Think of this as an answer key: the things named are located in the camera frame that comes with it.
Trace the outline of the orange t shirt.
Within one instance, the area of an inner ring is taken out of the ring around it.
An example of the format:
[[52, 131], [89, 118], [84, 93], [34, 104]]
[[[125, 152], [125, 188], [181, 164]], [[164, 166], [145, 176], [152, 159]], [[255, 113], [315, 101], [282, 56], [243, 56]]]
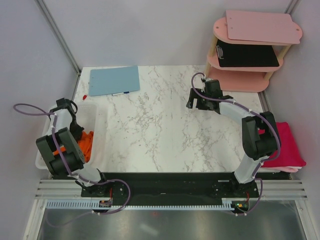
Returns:
[[89, 133], [86, 133], [85, 131], [83, 131], [81, 139], [77, 141], [77, 143], [83, 153], [84, 161], [86, 163], [88, 163], [91, 159], [93, 139], [94, 139], [94, 132], [93, 131], [90, 131]]

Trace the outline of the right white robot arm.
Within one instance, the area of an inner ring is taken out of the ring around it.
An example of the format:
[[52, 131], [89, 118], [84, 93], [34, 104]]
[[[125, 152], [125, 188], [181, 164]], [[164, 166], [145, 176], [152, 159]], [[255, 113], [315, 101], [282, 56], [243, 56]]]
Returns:
[[204, 88], [191, 84], [186, 107], [203, 111], [214, 111], [232, 119], [241, 126], [243, 159], [234, 171], [235, 181], [229, 184], [229, 191], [235, 197], [247, 191], [247, 183], [254, 180], [264, 162], [277, 158], [281, 152], [281, 140], [274, 115], [270, 111], [254, 112], [237, 102], [230, 95], [223, 95], [218, 80], [202, 78]]

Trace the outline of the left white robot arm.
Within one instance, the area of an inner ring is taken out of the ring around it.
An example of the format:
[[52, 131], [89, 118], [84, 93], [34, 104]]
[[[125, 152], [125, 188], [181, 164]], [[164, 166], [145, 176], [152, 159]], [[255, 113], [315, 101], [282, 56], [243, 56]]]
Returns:
[[44, 163], [53, 176], [73, 177], [84, 187], [92, 186], [99, 197], [110, 191], [108, 182], [102, 180], [101, 172], [86, 163], [84, 151], [78, 142], [84, 128], [77, 123], [78, 106], [69, 99], [61, 98], [47, 115], [50, 125], [47, 133], [36, 140]]

